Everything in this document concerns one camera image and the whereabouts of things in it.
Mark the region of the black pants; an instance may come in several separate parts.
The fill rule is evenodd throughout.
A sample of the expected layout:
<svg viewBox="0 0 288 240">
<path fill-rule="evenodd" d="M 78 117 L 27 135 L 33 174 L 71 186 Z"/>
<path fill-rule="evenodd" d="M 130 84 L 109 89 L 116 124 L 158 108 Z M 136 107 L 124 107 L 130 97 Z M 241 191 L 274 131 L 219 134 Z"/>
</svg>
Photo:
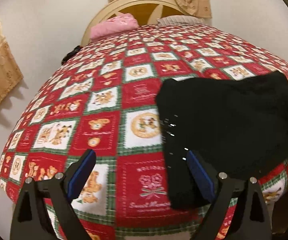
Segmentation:
<svg viewBox="0 0 288 240">
<path fill-rule="evenodd" d="M 208 203 L 187 165 L 199 154 L 217 172 L 263 178 L 288 158 L 288 79 L 281 72 L 216 80 L 165 80 L 156 95 L 173 209 Z"/>
</svg>

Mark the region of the red patchwork bedspread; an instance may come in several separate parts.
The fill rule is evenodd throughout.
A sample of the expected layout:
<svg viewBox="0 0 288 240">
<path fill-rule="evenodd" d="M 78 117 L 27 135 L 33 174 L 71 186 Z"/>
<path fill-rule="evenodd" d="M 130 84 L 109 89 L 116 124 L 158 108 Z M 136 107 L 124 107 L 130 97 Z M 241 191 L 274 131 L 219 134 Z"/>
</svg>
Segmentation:
<svg viewBox="0 0 288 240">
<path fill-rule="evenodd" d="M 72 207 L 92 239 L 189 239 L 207 212 L 171 208 L 155 96 L 168 78 L 241 80 L 288 62 L 203 24 L 148 25 L 84 46 L 28 104 L 0 158 L 16 202 L 26 178 L 51 179 L 87 148 L 96 165 Z"/>
</svg>

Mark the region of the black item at bed edge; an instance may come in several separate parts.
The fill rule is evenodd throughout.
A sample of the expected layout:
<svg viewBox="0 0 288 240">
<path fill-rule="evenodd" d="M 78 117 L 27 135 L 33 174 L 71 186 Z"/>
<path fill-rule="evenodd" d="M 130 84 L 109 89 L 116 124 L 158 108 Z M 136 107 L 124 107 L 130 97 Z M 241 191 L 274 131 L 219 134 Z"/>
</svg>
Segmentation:
<svg viewBox="0 0 288 240">
<path fill-rule="evenodd" d="M 64 65 L 69 59 L 75 56 L 82 48 L 83 48 L 82 46 L 76 46 L 72 51 L 67 53 L 62 59 L 61 65 Z"/>
</svg>

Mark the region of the striped grey pillow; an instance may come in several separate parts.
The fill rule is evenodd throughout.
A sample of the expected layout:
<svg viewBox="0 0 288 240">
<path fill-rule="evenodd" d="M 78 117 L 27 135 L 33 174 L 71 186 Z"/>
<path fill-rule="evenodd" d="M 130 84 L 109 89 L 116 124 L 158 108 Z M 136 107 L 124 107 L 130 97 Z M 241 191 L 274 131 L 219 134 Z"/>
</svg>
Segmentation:
<svg viewBox="0 0 288 240">
<path fill-rule="evenodd" d="M 157 26 L 171 26 L 171 25 L 196 25 L 203 24 L 206 25 L 206 22 L 203 18 L 197 18 L 194 16 L 186 15 L 173 15 L 163 17 L 157 20 Z"/>
</svg>

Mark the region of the cream wooden headboard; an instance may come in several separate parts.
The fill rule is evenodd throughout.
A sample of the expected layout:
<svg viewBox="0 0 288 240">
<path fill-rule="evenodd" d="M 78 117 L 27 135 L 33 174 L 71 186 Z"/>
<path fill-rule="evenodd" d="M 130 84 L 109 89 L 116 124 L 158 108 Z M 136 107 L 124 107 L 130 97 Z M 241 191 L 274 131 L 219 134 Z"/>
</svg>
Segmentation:
<svg viewBox="0 0 288 240">
<path fill-rule="evenodd" d="M 81 46 L 90 42 L 91 27 L 120 13 L 132 14 L 140 26 L 157 24 L 159 18 L 171 15 L 187 15 L 175 0 L 114 0 L 90 21 L 82 37 Z"/>
</svg>

